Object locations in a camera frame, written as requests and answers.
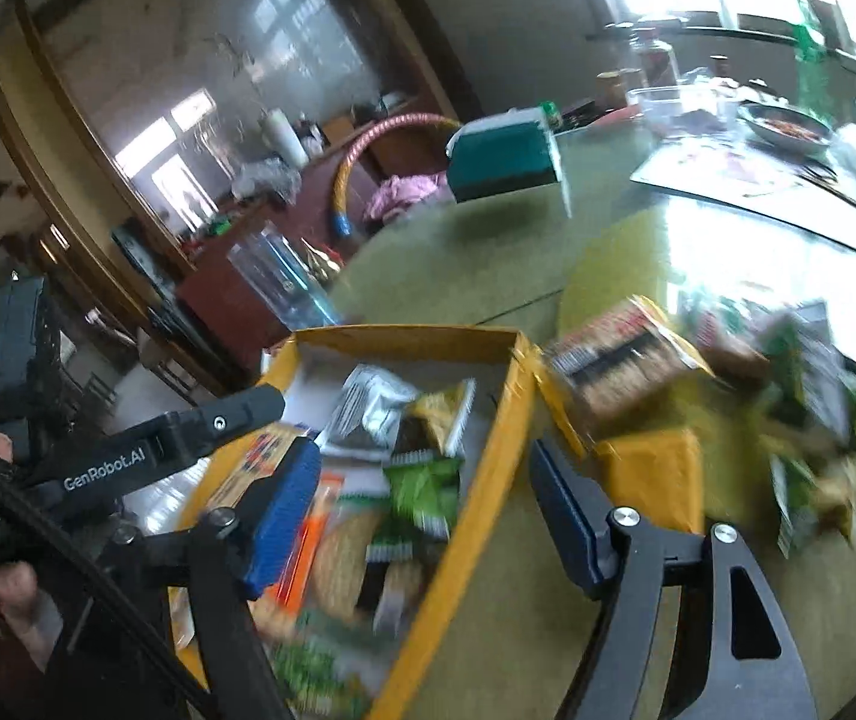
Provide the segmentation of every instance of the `gray wall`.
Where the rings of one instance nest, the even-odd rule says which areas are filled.
[[[425,0],[487,114],[555,100],[564,106],[595,94],[595,76],[619,66],[613,47],[588,41],[604,23],[588,0]],[[791,47],[705,36],[674,40],[683,71],[731,57],[742,80],[764,79],[790,100],[797,88]],[[854,118],[856,63],[831,59],[828,90],[840,122]]]

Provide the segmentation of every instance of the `person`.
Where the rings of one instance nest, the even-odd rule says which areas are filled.
[[[0,433],[0,458],[11,463],[13,455],[11,440]],[[0,611],[33,664],[45,671],[64,622],[55,600],[38,586],[29,563],[0,566]]]

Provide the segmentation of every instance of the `bowl of food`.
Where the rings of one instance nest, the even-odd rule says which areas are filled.
[[[765,143],[794,154],[817,156],[831,142],[831,127],[793,108],[746,103],[740,116]]]

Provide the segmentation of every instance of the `yellow box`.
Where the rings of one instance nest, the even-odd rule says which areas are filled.
[[[274,357],[259,384],[287,391],[301,365],[303,346],[317,346],[359,362],[378,360],[504,364],[504,386],[458,524],[438,571],[425,593],[388,680],[375,697],[367,720],[398,720],[405,712],[462,600],[484,545],[492,534],[511,481],[526,448],[535,399],[532,360],[537,348],[513,330],[439,325],[357,325],[294,333]],[[211,494],[233,471],[254,434],[226,445],[212,458],[182,512],[180,527],[196,522]],[[196,647],[179,653],[203,683]]]

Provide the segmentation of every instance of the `table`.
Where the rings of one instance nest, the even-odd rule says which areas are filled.
[[[510,325],[545,343],[626,293],[670,303],[689,279],[751,278],[788,300],[826,296],[836,341],[856,360],[856,254],[795,228],[631,186],[652,148],[634,124],[576,131],[559,147],[570,220],[537,190],[426,211],[359,252],[332,293],[336,305],[367,322]],[[758,472],[707,461],[707,488],[717,495],[708,495],[708,509],[747,520],[751,531],[758,494],[767,494]],[[724,511],[726,490],[740,485],[751,490],[739,499],[742,511]],[[825,536],[787,562],[763,529],[750,541],[820,716],[829,717],[856,693],[856,551]],[[677,596],[666,591],[636,717],[657,715],[673,610]],[[596,614],[566,580],[522,469],[409,717],[554,716]]]

